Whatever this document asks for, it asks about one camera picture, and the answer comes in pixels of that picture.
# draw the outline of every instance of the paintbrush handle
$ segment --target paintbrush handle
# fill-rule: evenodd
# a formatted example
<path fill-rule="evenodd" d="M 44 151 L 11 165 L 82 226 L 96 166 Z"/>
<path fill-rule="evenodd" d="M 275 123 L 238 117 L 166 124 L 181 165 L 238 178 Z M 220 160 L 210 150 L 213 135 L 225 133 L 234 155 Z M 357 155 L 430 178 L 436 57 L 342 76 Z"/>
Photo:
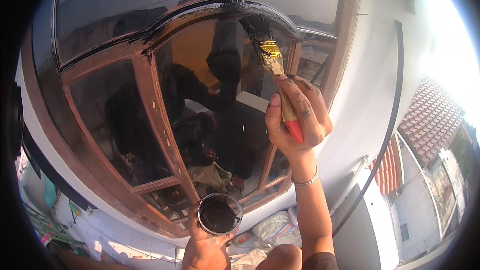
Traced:
<path fill-rule="evenodd" d="M 281 58 L 273 58 L 273 59 L 265 59 L 265 69 L 267 70 L 268 74 L 272 77 L 272 79 L 276 82 L 276 76 L 279 74 L 285 74 L 283 71 L 283 59 Z M 292 101 L 290 98 L 285 94 L 281 87 L 277 84 L 278 93 L 280 94 L 280 100 L 282 103 L 282 114 L 283 118 L 285 119 L 285 125 L 288 128 L 288 131 L 293 136 L 293 138 L 298 143 L 303 143 L 303 132 L 302 127 L 300 126 L 300 122 L 297 117 L 297 112 L 293 107 Z"/>

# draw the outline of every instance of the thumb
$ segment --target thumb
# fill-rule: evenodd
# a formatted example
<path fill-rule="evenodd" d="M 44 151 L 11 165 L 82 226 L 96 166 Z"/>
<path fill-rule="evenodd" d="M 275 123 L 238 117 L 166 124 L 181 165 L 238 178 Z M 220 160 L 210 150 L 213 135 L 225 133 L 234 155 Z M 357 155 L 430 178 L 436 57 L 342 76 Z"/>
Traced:
<path fill-rule="evenodd" d="M 219 236 L 219 239 L 220 239 L 219 242 L 223 243 L 223 244 L 227 243 L 228 241 L 233 239 L 235 237 L 235 235 L 237 235 L 239 229 L 240 229 L 240 227 L 237 227 L 237 229 L 235 229 L 234 231 Z"/>
<path fill-rule="evenodd" d="M 273 93 L 267 111 L 265 112 L 265 124 L 268 132 L 277 131 L 279 125 L 283 123 L 282 119 L 282 105 L 280 104 L 280 94 Z"/>

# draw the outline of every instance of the dirty hand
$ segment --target dirty hand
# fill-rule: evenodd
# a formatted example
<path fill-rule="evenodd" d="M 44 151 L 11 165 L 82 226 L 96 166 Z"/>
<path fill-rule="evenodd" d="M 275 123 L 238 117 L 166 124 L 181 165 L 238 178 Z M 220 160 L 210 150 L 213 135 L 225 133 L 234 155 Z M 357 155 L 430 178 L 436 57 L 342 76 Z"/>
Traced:
<path fill-rule="evenodd" d="M 190 232 L 190 240 L 195 248 L 195 253 L 191 257 L 190 263 L 198 268 L 206 268 L 211 258 L 217 254 L 222 246 L 235 237 L 238 228 L 231 233 L 220 236 L 207 233 L 200 227 L 197 217 L 199 204 L 200 201 L 188 211 L 188 230 Z"/>
<path fill-rule="evenodd" d="M 319 88 L 297 75 L 277 75 L 276 82 L 297 112 L 304 141 L 298 143 L 283 123 L 279 93 L 274 93 L 270 99 L 265 112 L 265 123 L 270 141 L 285 154 L 293 166 L 307 156 L 314 156 L 313 147 L 332 132 L 333 125 Z"/>

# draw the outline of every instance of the green cloth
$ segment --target green cloth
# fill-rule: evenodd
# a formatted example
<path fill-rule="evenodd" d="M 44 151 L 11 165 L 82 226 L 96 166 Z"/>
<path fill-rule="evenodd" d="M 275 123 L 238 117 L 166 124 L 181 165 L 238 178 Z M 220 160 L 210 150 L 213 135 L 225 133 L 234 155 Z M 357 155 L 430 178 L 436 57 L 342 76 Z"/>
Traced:
<path fill-rule="evenodd" d="M 53 205 L 57 200 L 57 188 L 51 180 L 45 175 L 45 191 L 43 192 L 43 200 L 46 205 L 53 209 Z"/>

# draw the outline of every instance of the fingernail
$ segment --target fingernail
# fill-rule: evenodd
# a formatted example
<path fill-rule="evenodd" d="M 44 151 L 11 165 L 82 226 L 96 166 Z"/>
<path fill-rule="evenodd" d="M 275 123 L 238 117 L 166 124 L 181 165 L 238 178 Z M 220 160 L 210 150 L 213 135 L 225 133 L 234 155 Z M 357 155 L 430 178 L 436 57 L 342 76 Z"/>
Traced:
<path fill-rule="evenodd" d="M 272 98 L 270 99 L 270 105 L 278 106 L 280 104 L 280 94 L 273 93 Z"/>
<path fill-rule="evenodd" d="M 278 74 L 276 78 L 280 81 L 284 81 L 287 79 L 287 76 L 285 76 L 285 74 Z"/>

